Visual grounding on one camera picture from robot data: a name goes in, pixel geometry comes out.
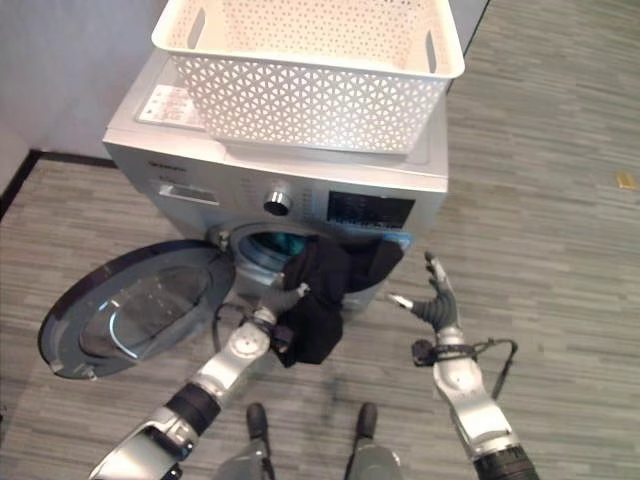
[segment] washing machine door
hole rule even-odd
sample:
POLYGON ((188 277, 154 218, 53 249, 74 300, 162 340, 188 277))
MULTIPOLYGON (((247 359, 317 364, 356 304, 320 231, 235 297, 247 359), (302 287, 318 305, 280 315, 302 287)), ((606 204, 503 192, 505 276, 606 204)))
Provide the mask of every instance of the washing machine door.
POLYGON ((127 253, 60 297, 40 328, 40 354, 65 378, 120 372, 210 321, 234 275, 230 255, 203 241, 164 242, 127 253))

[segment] black cable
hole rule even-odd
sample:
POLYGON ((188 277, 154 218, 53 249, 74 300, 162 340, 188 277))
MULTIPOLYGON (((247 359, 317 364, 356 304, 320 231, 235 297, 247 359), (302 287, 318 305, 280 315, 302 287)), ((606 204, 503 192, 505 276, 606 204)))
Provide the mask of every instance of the black cable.
POLYGON ((213 338, 213 352, 218 353, 222 350, 222 346, 220 344, 220 332, 218 332, 218 322, 220 321, 220 311, 224 307, 231 307, 235 311, 241 313, 243 316, 245 314, 244 308, 235 303, 224 302, 221 303, 218 308, 216 308, 215 312, 213 312, 213 321, 211 322, 211 337, 213 338))
POLYGON ((511 345, 511 352, 509 353, 509 356, 504 362, 504 366, 502 367, 502 370, 500 371, 500 374, 496 379, 496 383, 493 385, 493 390, 491 391, 491 398, 493 398, 494 400, 498 399, 498 396, 502 391, 502 387, 504 386, 504 383, 507 380, 507 375, 509 375, 509 370, 511 369, 511 365, 513 365, 513 357, 518 351, 518 344, 515 342, 515 340, 511 340, 510 338, 499 338, 497 340, 493 338, 489 338, 489 340, 487 340, 486 342, 476 343, 473 345, 473 348, 476 351, 473 358, 474 360, 477 360, 478 355, 483 354, 484 352, 486 352, 492 347, 495 347, 496 345, 501 345, 505 343, 508 343, 509 345, 511 345))
POLYGON ((493 390, 491 391, 491 398, 494 400, 498 399, 500 392, 502 391, 502 387, 504 386, 505 381, 507 380, 507 375, 509 375, 509 370, 511 369, 511 365, 513 365, 513 357, 518 351, 518 344, 515 340, 511 340, 510 338, 489 338, 486 342, 474 343, 471 348, 473 348, 474 352, 472 354, 462 354, 462 355, 454 355, 454 356, 446 356, 446 357, 438 357, 438 362, 447 362, 451 360, 460 360, 461 358, 473 358, 474 361, 478 361, 478 355, 482 355, 484 352, 489 350, 490 348, 495 347, 496 345, 502 345, 508 343, 511 345, 511 352, 509 356, 504 362, 504 366, 496 379, 496 383, 493 385, 493 390))

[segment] label sticker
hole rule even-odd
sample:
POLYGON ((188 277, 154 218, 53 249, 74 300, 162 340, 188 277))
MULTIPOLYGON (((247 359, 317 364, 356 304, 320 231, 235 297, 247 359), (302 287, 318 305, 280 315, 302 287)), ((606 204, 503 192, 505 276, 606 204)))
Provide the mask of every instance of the label sticker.
POLYGON ((186 88, 156 85, 138 120, 146 123, 203 129, 186 88))

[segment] basket hole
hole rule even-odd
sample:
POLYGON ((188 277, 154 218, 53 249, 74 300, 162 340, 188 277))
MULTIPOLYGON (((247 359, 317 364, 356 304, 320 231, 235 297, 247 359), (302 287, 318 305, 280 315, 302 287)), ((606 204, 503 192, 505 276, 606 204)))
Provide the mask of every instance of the basket hole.
POLYGON ((196 48, 196 45, 198 45, 198 39, 200 38, 200 34, 204 29, 204 20, 204 9, 201 8, 198 12, 198 16, 196 17, 195 22, 193 22, 191 32, 189 32, 189 37, 187 38, 187 47, 194 49, 196 48))

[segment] door glass window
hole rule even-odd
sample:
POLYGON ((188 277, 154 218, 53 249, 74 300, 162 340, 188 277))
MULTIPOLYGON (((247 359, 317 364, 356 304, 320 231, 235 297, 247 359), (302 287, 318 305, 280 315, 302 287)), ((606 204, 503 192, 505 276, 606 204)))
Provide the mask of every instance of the door glass window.
POLYGON ((172 267, 139 279, 96 307, 80 335, 85 353, 142 360, 154 341, 202 299, 211 279, 204 268, 172 267))

